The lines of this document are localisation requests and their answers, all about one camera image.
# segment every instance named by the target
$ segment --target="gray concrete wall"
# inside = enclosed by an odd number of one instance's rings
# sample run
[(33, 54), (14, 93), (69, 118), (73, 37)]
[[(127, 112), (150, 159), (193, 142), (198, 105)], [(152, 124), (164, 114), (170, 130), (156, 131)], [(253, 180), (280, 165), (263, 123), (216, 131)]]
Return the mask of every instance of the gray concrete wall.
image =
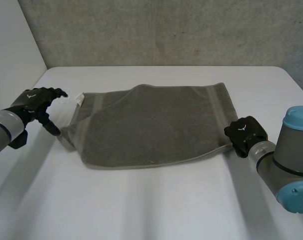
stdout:
[(48, 68), (278, 66), (303, 89), (303, 0), (18, 0)]

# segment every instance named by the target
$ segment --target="robotic hand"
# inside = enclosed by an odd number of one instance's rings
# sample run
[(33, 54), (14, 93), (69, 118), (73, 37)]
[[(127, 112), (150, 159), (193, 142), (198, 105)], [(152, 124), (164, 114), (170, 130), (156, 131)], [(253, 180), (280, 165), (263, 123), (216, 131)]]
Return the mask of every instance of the robotic hand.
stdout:
[(224, 129), (240, 158), (253, 162), (276, 200), (291, 213), (303, 213), (303, 106), (288, 109), (277, 145), (268, 141), (252, 116)]
[(47, 108), (53, 100), (68, 97), (60, 88), (34, 88), (25, 90), (9, 108), (0, 111), (0, 151), (7, 145), (18, 149), (27, 142), (26, 125), (35, 119), (52, 135), (60, 130), (49, 119)]

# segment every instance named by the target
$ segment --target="white tag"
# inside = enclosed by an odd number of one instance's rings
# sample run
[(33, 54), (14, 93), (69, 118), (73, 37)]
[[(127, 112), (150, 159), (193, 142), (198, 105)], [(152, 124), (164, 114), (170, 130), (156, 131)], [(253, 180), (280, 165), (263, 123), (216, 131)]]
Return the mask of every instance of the white tag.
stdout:
[(82, 106), (84, 99), (85, 99), (85, 96), (84, 96), (84, 94), (82, 94), (82, 93), (78, 94), (78, 95), (75, 97), (75, 101), (76, 101), (76, 103), (77, 103), (79, 106)]

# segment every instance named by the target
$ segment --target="white wall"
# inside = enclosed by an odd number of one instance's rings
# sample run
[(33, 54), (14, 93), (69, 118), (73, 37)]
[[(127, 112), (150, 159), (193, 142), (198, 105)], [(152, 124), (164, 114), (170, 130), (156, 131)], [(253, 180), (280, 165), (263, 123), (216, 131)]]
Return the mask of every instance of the white wall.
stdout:
[(0, 0), (0, 109), (47, 70), (17, 0)]
[[(17, 0), (0, 0), (0, 110), (8, 108), (25, 89), (32, 88), (47, 70)], [(0, 153), (0, 189), (24, 150)], [(15, 209), (16, 189), (0, 191), (0, 239)]]

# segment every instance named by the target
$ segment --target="wall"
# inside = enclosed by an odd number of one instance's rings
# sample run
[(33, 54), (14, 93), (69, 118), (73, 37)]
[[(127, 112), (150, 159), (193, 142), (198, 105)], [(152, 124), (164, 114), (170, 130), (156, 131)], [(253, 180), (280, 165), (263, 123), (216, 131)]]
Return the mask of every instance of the wall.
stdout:
[(18, 0), (48, 68), (278, 66), (303, 88), (303, 0)]
[[(17, 0), (0, 0), (0, 109), (8, 108), (20, 93), (32, 88), (45, 71), (45, 63)], [(24, 181), (31, 171), (30, 165), (24, 165), (28, 160), (25, 152), (23, 147), (18, 150), (6, 147), (0, 153), (0, 239), (5, 239), (2, 235), (8, 232), (15, 206), (19, 205), (16, 199), (20, 189), (13, 187), (7, 177), (16, 166), (25, 166), (15, 179), (17, 182)]]
[(0, 109), (8, 108), (46, 71), (17, 0), (0, 0)]

